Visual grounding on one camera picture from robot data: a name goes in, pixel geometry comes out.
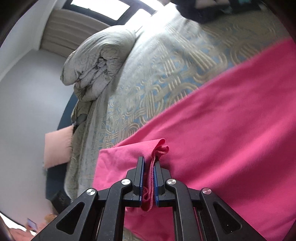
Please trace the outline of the beige curtain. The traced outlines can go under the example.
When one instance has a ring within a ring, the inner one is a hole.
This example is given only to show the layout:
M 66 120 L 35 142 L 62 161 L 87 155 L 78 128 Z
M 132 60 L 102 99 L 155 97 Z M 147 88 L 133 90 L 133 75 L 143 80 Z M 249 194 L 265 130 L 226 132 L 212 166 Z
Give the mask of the beige curtain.
M 40 48 L 67 58 L 87 38 L 109 25 L 67 9 L 54 9 L 45 25 Z

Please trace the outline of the pink pillow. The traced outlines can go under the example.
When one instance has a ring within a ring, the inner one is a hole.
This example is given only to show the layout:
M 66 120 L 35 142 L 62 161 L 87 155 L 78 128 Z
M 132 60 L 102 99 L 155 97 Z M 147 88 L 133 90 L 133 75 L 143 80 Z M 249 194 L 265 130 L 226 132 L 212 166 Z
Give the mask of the pink pillow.
M 44 168 L 49 169 L 70 161 L 74 126 L 45 134 Z

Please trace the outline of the dark folded clothes pile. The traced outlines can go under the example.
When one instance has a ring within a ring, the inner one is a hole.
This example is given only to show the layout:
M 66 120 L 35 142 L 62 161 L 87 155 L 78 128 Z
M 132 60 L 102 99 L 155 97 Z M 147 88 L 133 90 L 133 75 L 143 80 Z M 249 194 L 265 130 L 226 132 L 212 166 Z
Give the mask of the dark folded clothes pile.
M 232 15 L 246 11 L 261 10 L 262 1 L 196 1 L 196 0 L 175 0 L 171 3 L 176 5 L 180 14 L 187 19 L 200 24 L 215 20 L 220 15 Z

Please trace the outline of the pink pants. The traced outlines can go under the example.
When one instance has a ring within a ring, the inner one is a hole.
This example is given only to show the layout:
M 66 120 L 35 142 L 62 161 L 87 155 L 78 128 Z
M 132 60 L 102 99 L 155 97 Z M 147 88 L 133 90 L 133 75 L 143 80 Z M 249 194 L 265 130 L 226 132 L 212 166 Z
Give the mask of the pink pants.
M 284 40 L 222 73 L 99 152 L 93 187 L 109 188 L 145 160 L 144 200 L 125 227 L 174 240 L 173 212 L 153 201 L 155 157 L 189 188 L 208 187 L 266 240 L 295 221 L 295 42 Z

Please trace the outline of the window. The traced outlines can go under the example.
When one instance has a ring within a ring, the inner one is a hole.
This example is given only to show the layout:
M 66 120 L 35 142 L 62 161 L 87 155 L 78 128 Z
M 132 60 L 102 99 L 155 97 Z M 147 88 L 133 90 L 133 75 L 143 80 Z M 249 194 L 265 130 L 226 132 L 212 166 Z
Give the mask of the window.
M 161 1 L 75 0 L 65 1 L 63 8 L 90 16 L 109 26 L 142 25 L 163 7 Z

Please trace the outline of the rolled grey patterned duvet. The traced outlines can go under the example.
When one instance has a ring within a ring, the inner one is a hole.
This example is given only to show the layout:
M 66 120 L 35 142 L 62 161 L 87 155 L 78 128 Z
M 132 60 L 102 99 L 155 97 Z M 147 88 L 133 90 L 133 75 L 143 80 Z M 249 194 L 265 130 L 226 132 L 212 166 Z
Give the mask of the rolled grey patterned duvet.
M 87 38 L 64 63 L 61 81 L 81 102 L 96 100 L 115 78 L 136 41 L 134 31 L 111 26 Z

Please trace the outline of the patterned blue beige bedspread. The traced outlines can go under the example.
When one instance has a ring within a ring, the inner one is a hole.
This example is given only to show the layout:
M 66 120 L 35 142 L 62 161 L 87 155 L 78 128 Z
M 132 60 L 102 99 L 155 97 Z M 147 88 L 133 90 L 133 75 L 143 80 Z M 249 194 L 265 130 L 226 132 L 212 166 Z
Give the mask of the patterned blue beige bedspread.
M 153 15 L 118 76 L 90 108 L 74 135 L 65 189 L 71 199 L 93 187 L 99 152 L 222 73 L 291 39 L 270 11 L 227 15 L 200 25 L 172 4 Z

